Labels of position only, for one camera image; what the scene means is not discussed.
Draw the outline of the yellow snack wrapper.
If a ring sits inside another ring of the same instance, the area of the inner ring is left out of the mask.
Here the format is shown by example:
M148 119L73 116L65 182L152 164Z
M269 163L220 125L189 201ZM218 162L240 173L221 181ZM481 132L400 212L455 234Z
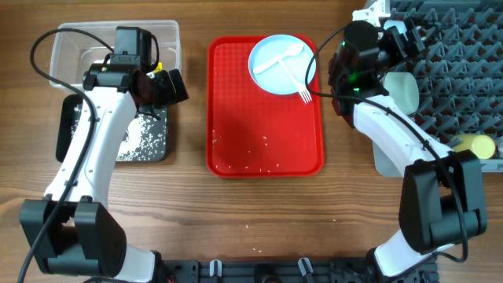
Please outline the yellow snack wrapper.
M157 72L160 72L163 70L163 64L161 62L159 62L156 66L156 68L151 71L151 74L156 74Z

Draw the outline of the mint green bowl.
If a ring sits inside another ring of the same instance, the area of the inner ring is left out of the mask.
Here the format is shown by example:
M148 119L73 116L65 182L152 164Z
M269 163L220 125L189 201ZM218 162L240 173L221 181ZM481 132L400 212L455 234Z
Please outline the mint green bowl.
M406 115L414 114L419 108L417 81L409 72L388 72L384 76L384 89Z

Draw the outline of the white rice pile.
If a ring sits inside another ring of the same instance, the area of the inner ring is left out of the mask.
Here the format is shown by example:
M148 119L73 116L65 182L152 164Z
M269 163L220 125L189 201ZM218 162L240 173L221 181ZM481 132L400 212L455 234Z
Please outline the white rice pile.
M138 115L128 126L117 162L156 162L165 158L167 151L167 110L155 110L160 120Z

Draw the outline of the light blue plate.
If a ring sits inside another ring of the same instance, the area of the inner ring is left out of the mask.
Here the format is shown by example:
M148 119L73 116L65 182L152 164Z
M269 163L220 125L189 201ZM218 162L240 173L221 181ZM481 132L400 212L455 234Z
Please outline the light blue plate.
M293 35L271 35L260 40L248 56L248 70L261 89L275 95L298 94L286 71L276 61L281 57L292 77L304 84L307 67L314 52L302 39Z

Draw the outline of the yellow plastic cup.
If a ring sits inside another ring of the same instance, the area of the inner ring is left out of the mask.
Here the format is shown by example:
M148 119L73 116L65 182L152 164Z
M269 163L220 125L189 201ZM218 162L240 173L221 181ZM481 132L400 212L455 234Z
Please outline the yellow plastic cup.
M455 152L470 150L479 159L490 159L496 151L496 145L492 138L485 134L459 134L452 138L456 142L453 146Z

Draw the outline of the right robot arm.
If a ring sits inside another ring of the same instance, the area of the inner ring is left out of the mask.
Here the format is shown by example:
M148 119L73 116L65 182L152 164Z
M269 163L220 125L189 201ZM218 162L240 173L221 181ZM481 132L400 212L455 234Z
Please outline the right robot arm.
M456 152L415 124L417 81L394 66L424 50L414 19L343 28L329 64L336 114L370 138L402 176L398 231L367 255L369 281L393 282L486 231L483 176L476 155Z

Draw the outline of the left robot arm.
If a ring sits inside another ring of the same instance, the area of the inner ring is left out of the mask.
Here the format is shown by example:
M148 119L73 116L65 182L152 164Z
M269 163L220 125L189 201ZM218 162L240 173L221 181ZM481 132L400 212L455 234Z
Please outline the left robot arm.
M75 93L83 107L54 180L39 200L25 200L20 224L30 245L25 263L44 274L91 281L172 282L160 253L134 247L108 211L108 190L119 147L137 116L187 99L178 69L159 70L159 44L150 31L119 26L101 63Z

